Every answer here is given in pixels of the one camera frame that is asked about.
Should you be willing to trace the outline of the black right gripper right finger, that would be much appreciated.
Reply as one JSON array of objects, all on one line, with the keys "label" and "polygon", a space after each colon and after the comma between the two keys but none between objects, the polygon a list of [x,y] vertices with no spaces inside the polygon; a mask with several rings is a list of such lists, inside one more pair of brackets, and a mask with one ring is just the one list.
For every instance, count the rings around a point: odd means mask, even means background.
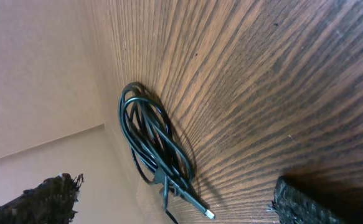
[{"label": "black right gripper right finger", "polygon": [[331,209],[309,197],[296,182],[280,176],[275,185],[270,210],[283,224],[343,224],[347,223]]}]

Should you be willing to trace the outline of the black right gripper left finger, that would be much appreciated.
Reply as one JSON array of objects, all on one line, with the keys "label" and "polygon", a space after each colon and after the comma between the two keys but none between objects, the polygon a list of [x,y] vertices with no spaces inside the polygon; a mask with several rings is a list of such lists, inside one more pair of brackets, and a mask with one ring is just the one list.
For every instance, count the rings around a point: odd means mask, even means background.
[{"label": "black right gripper left finger", "polygon": [[68,173],[45,179],[34,189],[24,190],[14,200],[0,206],[0,224],[69,224],[77,212],[83,175]]}]

